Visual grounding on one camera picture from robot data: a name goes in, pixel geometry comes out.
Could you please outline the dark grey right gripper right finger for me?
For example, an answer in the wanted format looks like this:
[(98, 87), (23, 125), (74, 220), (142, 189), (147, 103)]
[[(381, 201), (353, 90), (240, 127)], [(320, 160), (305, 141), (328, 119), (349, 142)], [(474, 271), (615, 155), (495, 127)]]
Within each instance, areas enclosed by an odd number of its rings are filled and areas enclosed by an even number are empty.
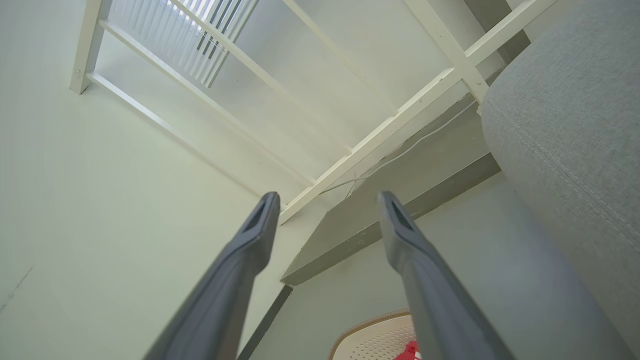
[(512, 360), (494, 326), (397, 196), (380, 192), (377, 209), (386, 257), (402, 278), (423, 359)]

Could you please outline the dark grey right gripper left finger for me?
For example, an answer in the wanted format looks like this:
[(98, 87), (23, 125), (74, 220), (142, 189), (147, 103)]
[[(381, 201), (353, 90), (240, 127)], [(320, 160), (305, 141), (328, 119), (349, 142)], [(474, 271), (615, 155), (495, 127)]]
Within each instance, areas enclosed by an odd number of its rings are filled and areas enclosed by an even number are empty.
[(256, 276), (268, 265), (281, 212), (265, 193), (145, 354), (147, 360), (234, 360)]

